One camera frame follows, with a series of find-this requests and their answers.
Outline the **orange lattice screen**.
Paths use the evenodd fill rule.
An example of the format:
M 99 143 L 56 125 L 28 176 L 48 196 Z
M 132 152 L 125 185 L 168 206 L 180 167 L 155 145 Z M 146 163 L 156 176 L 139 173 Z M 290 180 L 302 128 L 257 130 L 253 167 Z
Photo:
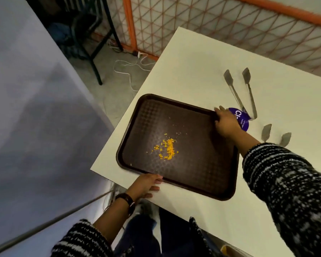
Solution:
M 161 55 L 178 27 L 321 77 L 321 15 L 270 0 L 107 0 L 124 47 Z

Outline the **person's left forearm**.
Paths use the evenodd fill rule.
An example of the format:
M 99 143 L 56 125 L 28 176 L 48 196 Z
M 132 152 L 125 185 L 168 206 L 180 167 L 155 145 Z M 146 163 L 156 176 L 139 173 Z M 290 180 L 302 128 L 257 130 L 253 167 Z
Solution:
M 50 257 L 113 257 L 111 244 L 127 219 L 128 204 L 114 200 L 94 223 L 75 223 L 53 246 Z

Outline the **person's right forearm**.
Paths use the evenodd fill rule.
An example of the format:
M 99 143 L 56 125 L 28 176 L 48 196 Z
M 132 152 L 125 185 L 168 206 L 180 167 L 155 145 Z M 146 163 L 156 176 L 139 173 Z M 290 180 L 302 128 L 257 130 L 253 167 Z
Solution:
M 263 201 L 295 257 L 321 257 L 321 173 L 303 157 L 243 130 L 227 135 L 243 156 L 243 177 Z

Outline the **person's left hand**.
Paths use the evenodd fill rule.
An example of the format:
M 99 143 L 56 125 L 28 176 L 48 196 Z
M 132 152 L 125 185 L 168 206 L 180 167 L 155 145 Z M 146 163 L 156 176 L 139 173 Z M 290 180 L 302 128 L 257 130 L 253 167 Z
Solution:
M 153 197 L 153 192 L 147 192 L 151 186 L 159 186 L 163 182 L 163 176 L 159 174 L 141 174 L 127 189 L 126 193 L 137 203 L 142 198 Z

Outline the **person's dark trousers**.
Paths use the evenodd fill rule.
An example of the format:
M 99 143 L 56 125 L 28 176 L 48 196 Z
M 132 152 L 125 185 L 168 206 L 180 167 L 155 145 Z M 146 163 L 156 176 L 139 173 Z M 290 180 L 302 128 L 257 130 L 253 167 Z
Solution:
M 153 234 L 157 222 L 139 213 L 128 221 L 114 257 L 227 257 L 193 217 L 185 221 L 161 208 L 159 218 L 160 243 Z

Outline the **person's right hand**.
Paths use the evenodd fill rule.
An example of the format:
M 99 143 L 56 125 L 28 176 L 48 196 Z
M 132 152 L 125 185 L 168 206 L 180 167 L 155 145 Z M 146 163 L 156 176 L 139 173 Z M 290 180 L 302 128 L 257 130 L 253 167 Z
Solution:
M 234 114 L 226 109 L 227 115 L 223 120 L 215 121 L 217 132 L 224 138 L 232 139 L 236 134 L 239 134 L 242 129 Z

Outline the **grey metal pole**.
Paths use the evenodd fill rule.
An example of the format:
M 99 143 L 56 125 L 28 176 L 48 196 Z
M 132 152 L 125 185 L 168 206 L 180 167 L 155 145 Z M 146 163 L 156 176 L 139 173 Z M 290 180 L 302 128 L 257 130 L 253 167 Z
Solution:
M 47 221 L 47 222 L 45 222 L 45 223 L 43 223 L 43 224 L 41 224 L 41 225 L 39 225 L 39 226 L 37 226 L 37 227 L 35 227 L 33 229 L 28 230 L 25 233 L 22 233 L 22 234 L 18 235 L 15 238 L 12 238 L 11 240 L 8 240 L 8 241 L 0 244 L 0 253 L 10 249 L 11 247 L 17 245 L 18 243 L 21 243 L 22 241 L 34 236 L 35 234 L 37 234 L 37 233 L 43 231 L 44 229 L 54 225 L 55 223 L 59 222 L 60 220 L 63 220 L 64 218 L 66 218 L 66 217 L 68 217 L 68 216 L 80 211 L 81 209 L 87 207 L 88 205 L 94 203 L 95 201 L 97 201 L 97 200 L 99 200 L 99 199 L 101 199 L 101 198 L 105 197 L 106 195 L 108 195 L 110 193 L 113 193 L 113 192 L 114 192 L 114 190 L 109 190 L 108 192 L 106 192 L 106 193 L 104 193 L 104 194 L 102 194 L 102 195 L 90 200 L 87 203 L 84 203 L 84 204 L 82 204 L 82 205 L 80 205 L 80 206 L 78 206 L 78 207 L 76 207 L 76 208 L 74 208 L 74 209 L 72 209 L 72 210 L 60 215 L 60 216 L 55 217 L 54 219 L 52 219 L 50 221 Z

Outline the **brown plastic tray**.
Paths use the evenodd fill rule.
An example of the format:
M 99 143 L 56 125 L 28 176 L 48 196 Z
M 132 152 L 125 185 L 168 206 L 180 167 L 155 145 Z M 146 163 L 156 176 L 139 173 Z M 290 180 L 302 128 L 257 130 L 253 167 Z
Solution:
M 235 193 L 239 152 L 215 128 L 215 111 L 142 95 L 116 153 L 118 165 L 217 199 Z

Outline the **yellow food crumbs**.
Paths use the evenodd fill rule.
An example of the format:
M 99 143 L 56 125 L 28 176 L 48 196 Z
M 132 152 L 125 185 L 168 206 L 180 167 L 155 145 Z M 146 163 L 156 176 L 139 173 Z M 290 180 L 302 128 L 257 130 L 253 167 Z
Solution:
M 169 133 L 164 133 L 152 147 L 150 153 L 160 160 L 172 160 L 179 153 L 176 137 L 171 136 Z

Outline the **purple round packet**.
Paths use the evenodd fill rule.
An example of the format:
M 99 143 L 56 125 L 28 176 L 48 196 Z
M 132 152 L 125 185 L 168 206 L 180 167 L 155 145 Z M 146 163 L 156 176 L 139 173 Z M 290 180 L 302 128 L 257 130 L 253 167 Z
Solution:
M 246 112 L 243 112 L 237 108 L 228 108 L 228 110 L 235 115 L 241 129 L 246 132 L 249 128 L 249 121 L 251 120 L 251 117 Z

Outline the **silver metal tongs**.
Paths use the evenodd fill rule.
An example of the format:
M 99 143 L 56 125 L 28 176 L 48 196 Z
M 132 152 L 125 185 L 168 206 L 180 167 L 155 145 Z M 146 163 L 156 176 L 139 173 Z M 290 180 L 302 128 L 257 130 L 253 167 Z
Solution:
M 272 130 L 272 124 L 263 126 L 261 131 L 261 141 L 275 143 L 281 147 L 287 147 L 290 143 L 292 133 L 280 134 L 277 130 Z
M 241 80 L 244 82 L 244 87 L 241 87 L 241 82 L 235 84 L 234 78 L 229 69 L 223 72 L 223 78 L 234 96 L 238 108 L 246 113 L 249 119 L 256 120 L 258 118 L 257 107 L 251 89 L 251 73 L 249 68 L 245 68 L 241 73 Z

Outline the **dark wristwatch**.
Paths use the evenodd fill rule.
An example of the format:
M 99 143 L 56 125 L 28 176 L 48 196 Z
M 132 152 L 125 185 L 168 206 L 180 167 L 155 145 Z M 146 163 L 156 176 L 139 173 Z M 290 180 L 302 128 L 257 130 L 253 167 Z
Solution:
M 122 199 L 128 204 L 128 217 L 130 217 L 134 213 L 135 208 L 136 208 L 135 201 L 127 193 L 120 193 L 120 194 L 116 195 L 115 200 L 117 200 L 117 199 Z

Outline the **black metal chair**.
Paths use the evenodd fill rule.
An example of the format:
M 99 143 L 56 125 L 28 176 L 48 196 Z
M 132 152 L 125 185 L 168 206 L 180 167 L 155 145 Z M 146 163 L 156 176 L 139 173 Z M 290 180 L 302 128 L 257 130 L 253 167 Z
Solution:
M 98 84 L 103 85 L 94 59 L 111 37 L 115 40 L 115 47 L 121 52 L 124 51 L 114 27 L 107 0 L 55 1 L 60 11 L 52 16 L 52 22 L 47 27 L 47 31 L 67 58 L 88 61 Z M 108 32 L 99 41 L 94 51 L 89 53 L 84 43 L 103 22 L 108 23 Z

